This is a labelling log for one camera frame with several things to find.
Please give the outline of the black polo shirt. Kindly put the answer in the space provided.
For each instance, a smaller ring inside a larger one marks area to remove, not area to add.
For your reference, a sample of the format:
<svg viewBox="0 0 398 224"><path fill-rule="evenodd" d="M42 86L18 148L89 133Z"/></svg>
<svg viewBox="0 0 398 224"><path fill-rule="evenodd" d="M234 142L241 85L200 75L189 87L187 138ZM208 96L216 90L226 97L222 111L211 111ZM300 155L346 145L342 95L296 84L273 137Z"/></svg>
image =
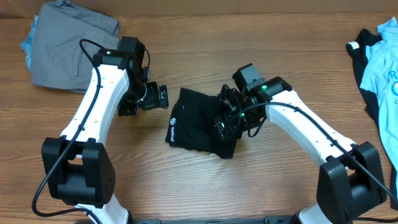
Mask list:
<svg viewBox="0 0 398 224"><path fill-rule="evenodd" d="M237 140L220 139L214 127L214 118L222 110L219 97L181 88L170 115L165 142L172 147L210 152L222 159L232 158Z"/></svg>

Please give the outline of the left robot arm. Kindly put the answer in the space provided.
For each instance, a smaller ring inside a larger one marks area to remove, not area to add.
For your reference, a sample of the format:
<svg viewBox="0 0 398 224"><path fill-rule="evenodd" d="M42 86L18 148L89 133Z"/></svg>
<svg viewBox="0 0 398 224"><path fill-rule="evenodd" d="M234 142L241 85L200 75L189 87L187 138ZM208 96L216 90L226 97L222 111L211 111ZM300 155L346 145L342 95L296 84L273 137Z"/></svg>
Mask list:
<svg viewBox="0 0 398 224"><path fill-rule="evenodd" d="M73 119L59 138L46 138L42 145L46 176L32 199L32 211L40 217L84 212L92 223L133 222L114 194L108 131L116 114L168 108L167 87L149 81L142 62L150 54L138 38L122 37L115 50L98 48L88 57L91 81Z"/></svg>

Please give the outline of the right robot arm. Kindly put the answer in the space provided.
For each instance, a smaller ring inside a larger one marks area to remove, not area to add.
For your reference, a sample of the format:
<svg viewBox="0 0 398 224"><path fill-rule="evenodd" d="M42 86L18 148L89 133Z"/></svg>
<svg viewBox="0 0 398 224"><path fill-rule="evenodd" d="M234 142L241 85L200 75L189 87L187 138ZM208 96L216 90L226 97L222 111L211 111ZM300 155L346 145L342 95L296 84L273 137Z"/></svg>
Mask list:
<svg viewBox="0 0 398 224"><path fill-rule="evenodd" d="M215 131L227 141L260 130L265 120L278 125L318 167L316 203L296 214L267 217L265 223L353 223L384 203L386 186L378 150L356 144L318 117L281 77L266 80L253 64L233 74L236 88L223 85L223 111Z"/></svg>

